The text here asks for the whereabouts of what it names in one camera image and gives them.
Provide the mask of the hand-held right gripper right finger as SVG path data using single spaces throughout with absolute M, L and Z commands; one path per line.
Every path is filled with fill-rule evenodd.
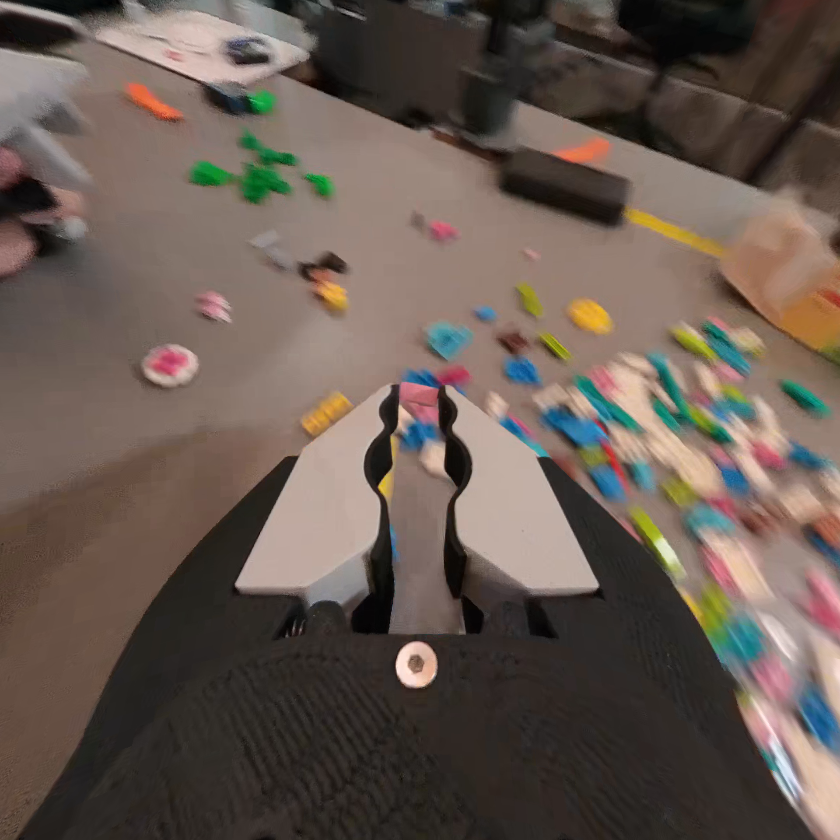
M 450 386 L 438 391 L 447 506 L 444 575 L 468 634 L 506 602 L 592 595 L 599 582 L 539 456 Z

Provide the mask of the dark brown wedge toy brick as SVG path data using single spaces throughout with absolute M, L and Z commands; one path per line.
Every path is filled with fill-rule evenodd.
M 311 283 L 328 281 L 335 276 L 346 275 L 350 268 L 347 262 L 332 251 L 323 252 L 315 261 L 298 262 L 300 277 Z

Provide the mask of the white paper sheet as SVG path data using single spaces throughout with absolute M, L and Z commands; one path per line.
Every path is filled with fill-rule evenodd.
M 228 54 L 228 43 L 252 38 L 267 47 L 268 60 L 235 63 Z M 309 52 L 298 45 L 192 9 L 146 13 L 127 22 L 105 25 L 95 39 L 192 81 L 231 82 L 247 88 L 309 59 Z

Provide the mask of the cyan arch toy brick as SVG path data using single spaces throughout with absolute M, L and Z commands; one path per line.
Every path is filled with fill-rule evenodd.
M 456 360 L 473 340 L 468 327 L 446 321 L 429 324 L 424 334 L 429 351 L 446 362 Z

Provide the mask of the white round pie toy brick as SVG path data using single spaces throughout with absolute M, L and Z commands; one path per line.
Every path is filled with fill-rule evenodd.
M 174 343 L 153 348 L 140 363 L 143 378 L 161 389 L 175 389 L 189 385 L 200 369 L 197 356 L 191 350 Z

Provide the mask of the group of green toy bricks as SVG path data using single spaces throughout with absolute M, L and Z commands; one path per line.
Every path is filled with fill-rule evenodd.
M 275 110 L 277 97 L 267 89 L 248 90 L 252 113 L 232 117 L 266 116 Z M 290 195 L 293 191 L 285 169 L 297 169 L 299 158 L 291 152 L 274 149 L 249 129 L 237 138 L 237 147 L 246 153 L 239 173 L 227 170 L 210 161 L 196 161 L 187 173 L 187 181 L 195 186 L 222 187 L 237 185 L 242 198 L 249 204 L 260 205 L 270 194 Z

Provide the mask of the dark blue toy piece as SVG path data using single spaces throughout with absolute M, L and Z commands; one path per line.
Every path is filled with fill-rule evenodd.
M 237 83 L 205 83 L 202 90 L 206 101 L 225 113 L 235 116 L 252 113 L 249 92 Z

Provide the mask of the grey toy axle rod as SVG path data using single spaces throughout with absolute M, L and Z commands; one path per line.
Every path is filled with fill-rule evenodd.
M 256 249 L 268 264 L 278 270 L 286 272 L 298 271 L 298 261 L 284 249 L 276 230 L 267 230 L 264 233 L 252 237 L 248 241 L 248 245 Z

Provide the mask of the grey desk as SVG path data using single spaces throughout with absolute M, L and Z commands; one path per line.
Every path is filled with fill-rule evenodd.
M 192 83 L 97 44 L 76 50 L 89 80 L 88 131 L 67 140 L 92 174 L 88 237 L 2 283 L 2 838 L 15 838 L 74 752 L 129 636 L 177 565 L 263 476 L 306 441 L 300 417 L 331 392 L 359 403 L 407 368 L 435 367 L 424 328 L 471 325 L 470 394 L 503 394 L 489 305 L 528 329 L 515 285 L 533 285 L 546 329 L 574 356 L 674 351 L 675 322 L 719 316 L 768 344 L 753 382 L 807 445 L 838 457 L 838 421 L 794 407 L 777 377 L 838 410 L 838 373 L 782 337 L 712 277 L 705 257 L 635 225 L 605 230 L 501 195 L 495 167 L 430 133 L 382 119 L 285 77 L 275 113 L 254 121 L 210 107 Z M 180 110 L 161 122 L 124 86 Z M 247 203 L 237 185 L 186 179 L 196 161 L 239 173 L 242 130 L 294 153 L 290 195 Z M 429 221 L 460 238 L 433 241 Z M 298 262 L 332 251 L 350 271 L 344 313 L 248 241 L 267 230 Z M 233 321 L 195 311 L 224 295 Z M 577 328 L 591 298 L 614 330 Z M 148 383 L 140 363 L 179 344 L 199 372 Z

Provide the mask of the colourful cardboard box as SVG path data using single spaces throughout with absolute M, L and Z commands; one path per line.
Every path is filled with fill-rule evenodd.
M 719 271 L 765 321 L 839 365 L 838 223 L 819 227 L 787 186 L 723 251 Z

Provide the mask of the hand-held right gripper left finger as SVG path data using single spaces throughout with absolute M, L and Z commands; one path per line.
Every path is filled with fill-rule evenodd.
M 234 584 L 304 607 L 336 602 L 355 632 L 388 632 L 399 388 L 385 385 L 306 445 Z

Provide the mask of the pile of colourful toy bricks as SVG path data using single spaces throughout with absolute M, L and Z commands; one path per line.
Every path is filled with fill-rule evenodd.
M 838 464 L 739 387 L 755 333 L 672 335 L 696 392 L 667 355 L 618 353 L 532 402 L 675 583 L 782 792 L 838 838 Z

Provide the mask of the yellow round toy plate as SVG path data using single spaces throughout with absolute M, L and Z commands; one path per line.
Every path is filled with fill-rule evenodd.
M 573 299 L 566 309 L 572 323 L 579 329 L 596 335 L 608 335 L 614 330 L 610 314 L 591 298 Z

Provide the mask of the yellow tape strip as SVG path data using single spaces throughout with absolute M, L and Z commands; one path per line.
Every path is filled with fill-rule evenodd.
M 719 259 L 726 252 L 725 246 L 721 245 L 718 241 L 712 238 L 692 233 L 676 224 L 666 222 L 665 220 L 636 208 L 626 207 L 624 209 L 623 216 L 624 220 L 629 224 L 643 228 L 651 233 L 655 233 L 673 243 L 683 245 L 688 249 L 701 253 L 702 255 Z

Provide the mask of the group of yellow toy bricks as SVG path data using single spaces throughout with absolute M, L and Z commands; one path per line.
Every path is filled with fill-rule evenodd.
M 353 409 L 353 403 L 344 394 L 331 392 L 301 416 L 300 426 L 310 439 L 314 439 L 329 430 Z

